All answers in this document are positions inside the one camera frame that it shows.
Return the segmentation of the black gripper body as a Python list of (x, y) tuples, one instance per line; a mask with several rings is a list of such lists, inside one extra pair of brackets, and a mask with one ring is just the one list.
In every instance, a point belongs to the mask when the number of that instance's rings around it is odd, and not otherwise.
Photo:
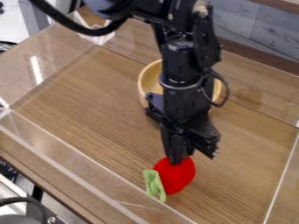
[(187, 137), (194, 152), (215, 158), (221, 133), (210, 119), (213, 85), (165, 87), (162, 94), (146, 95), (147, 114), (171, 131)]

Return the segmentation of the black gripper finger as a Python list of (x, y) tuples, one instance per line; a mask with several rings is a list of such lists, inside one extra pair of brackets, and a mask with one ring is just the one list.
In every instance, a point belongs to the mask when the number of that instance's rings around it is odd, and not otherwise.
[(161, 127), (165, 155), (173, 165), (179, 165), (194, 153), (194, 148), (183, 134), (179, 134), (165, 126)]

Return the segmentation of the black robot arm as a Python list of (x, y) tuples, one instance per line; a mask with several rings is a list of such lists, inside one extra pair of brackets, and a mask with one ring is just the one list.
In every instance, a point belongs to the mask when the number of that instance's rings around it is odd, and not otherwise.
[(146, 94), (147, 114), (159, 122), (165, 154), (178, 165), (201, 151), (215, 157), (221, 133), (210, 111), (221, 75), (222, 45), (214, 31), (210, 0), (86, 0), (94, 13), (110, 20), (139, 16), (151, 23), (159, 51), (163, 92)]

